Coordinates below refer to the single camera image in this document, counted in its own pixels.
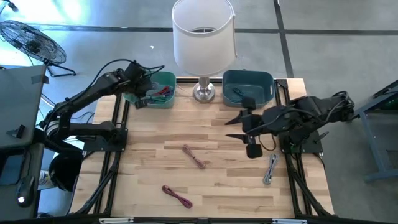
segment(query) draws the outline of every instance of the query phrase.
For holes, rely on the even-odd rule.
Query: white lamp shade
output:
[[[234,18],[228,0],[178,0],[172,11],[177,65],[198,77],[226,69],[236,58]]]

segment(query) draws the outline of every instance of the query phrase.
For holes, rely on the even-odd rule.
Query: fan stand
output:
[[[50,72],[51,77],[64,77],[64,76],[69,76],[69,75],[73,75],[73,76],[76,75],[76,72],[75,72],[74,70],[69,69],[69,68],[65,68],[65,67],[60,66],[60,65],[56,65],[56,64],[54,64],[54,63],[51,63],[51,62],[50,62],[49,60],[47,60],[47,59],[45,59],[45,60],[43,61],[43,63],[44,63],[44,65],[45,65],[45,68]],[[66,71],[69,71],[69,72],[71,72],[71,73],[66,73],[66,74],[61,74],[61,75],[54,75],[54,73],[51,71],[51,69],[49,68],[49,66],[55,66],[55,67],[58,67],[58,68],[62,68],[62,69],[66,70]]]
[[[10,0],[4,0],[6,2],[8,2],[8,7],[10,7],[13,11],[17,10],[17,6],[15,6],[14,3],[12,3]]]

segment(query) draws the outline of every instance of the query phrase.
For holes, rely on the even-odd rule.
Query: silver lamp base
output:
[[[216,88],[210,83],[210,77],[201,77],[193,87],[193,97],[200,103],[213,101],[216,95]]]

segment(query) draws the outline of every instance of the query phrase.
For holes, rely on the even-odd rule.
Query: wooden tabletop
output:
[[[306,95],[301,78],[287,80],[291,99]],[[271,152],[263,150],[262,157],[249,159],[246,146],[241,141],[225,136],[242,133],[242,127],[241,124],[224,125],[238,115],[239,108],[223,104],[221,86],[215,84],[216,97],[213,102],[201,104],[192,98],[192,83],[179,85],[183,90],[176,89],[172,109],[136,110],[130,107],[127,119],[129,136],[119,167],[112,216],[293,217],[286,162],[279,146],[272,152],[279,154],[272,183],[264,185],[262,178]],[[114,100],[114,96],[99,100],[95,123],[111,120]],[[261,114],[271,106],[275,106],[275,100],[256,110],[256,113]],[[273,146],[269,134],[261,139],[268,148]],[[205,161],[206,169],[197,169],[192,159],[182,152],[184,144],[193,149],[197,158]],[[77,211],[97,187],[103,157],[103,152],[96,152],[83,162],[71,212]],[[302,159],[309,189],[323,207],[333,213],[319,158],[304,154]],[[187,209],[177,199],[163,193],[163,185],[170,186],[189,199],[193,207]],[[298,195],[304,211],[300,190]]]

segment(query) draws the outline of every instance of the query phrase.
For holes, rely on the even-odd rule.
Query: lamp base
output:
[[[193,97],[200,103],[209,103],[213,101],[216,95],[216,88],[209,83],[206,88],[203,88],[200,83],[193,87]]]

